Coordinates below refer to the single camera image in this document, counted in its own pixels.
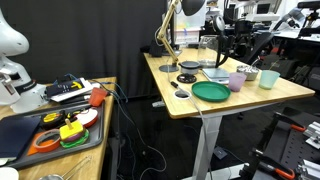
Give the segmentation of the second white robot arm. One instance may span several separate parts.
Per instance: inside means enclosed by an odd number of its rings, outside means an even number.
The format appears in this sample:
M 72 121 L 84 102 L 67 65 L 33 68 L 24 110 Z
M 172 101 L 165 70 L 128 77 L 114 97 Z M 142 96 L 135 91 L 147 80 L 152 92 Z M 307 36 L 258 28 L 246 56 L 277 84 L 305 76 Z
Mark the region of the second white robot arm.
M 28 50 L 27 38 L 7 23 L 0 10 L 0 105 L 9 105 L 15 113 L 29 112 L 48 103 L 46 86 L 38 84 L 21 64 L 9 59 Z

